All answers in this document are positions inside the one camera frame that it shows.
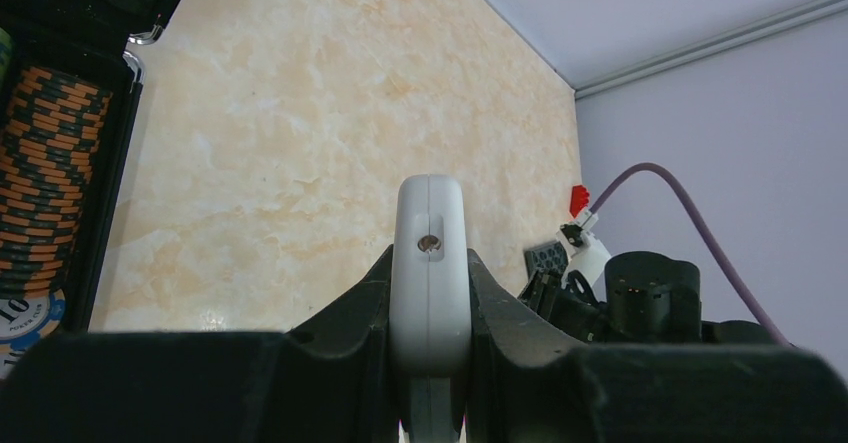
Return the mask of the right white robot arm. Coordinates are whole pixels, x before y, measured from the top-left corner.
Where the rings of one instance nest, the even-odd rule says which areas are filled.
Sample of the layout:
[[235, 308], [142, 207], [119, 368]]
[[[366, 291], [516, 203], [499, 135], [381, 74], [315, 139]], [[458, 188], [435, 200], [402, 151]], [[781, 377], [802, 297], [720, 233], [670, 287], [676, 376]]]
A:
[[702, 318], [700, 270], [691, 262], [648, 252], [627, 252], [605, 265], [607, 299], [588, 280], [542, 266], [530, 275], [519, 300], [538, 316], [584, 343], [775, 344], [762, 325]]

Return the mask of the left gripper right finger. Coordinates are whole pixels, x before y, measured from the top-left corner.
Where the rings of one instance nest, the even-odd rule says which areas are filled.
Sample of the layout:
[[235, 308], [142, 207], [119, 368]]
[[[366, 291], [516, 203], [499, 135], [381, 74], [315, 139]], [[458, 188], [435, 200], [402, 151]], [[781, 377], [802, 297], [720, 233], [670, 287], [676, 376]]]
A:
[[467, 254], [471, 442], [843, 442], [847, 387], [781, 345], [584, 344]]

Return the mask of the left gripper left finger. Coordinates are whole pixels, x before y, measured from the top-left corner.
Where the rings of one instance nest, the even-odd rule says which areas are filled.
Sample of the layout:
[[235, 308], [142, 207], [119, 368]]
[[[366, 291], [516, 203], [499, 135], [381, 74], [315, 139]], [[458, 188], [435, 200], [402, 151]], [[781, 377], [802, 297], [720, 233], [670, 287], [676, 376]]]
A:
[[394, 442], [392, 254], [287, 332], [62, 333], [1, 389], [5, 442]]

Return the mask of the white remote control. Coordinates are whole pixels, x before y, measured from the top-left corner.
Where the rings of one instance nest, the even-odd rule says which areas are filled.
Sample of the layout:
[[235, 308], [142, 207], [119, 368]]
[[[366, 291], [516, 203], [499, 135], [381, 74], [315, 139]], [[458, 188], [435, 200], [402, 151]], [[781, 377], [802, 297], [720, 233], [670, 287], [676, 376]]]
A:
[[400, 186], [391, 264], [389, 348], [411, 442], [456, 442], [472, 360], [463, 193], [447, 175]]

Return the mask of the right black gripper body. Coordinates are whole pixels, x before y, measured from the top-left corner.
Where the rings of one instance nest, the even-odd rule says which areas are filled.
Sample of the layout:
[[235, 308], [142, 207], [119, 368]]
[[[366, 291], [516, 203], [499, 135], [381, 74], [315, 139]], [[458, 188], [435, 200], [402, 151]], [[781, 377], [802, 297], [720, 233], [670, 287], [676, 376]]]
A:
[[537, 270], [519, 294], [519, 301], [563, 333], [582, 342], [606, 342], [610, 323], [606, 304], [600, 302], [583, 277]]

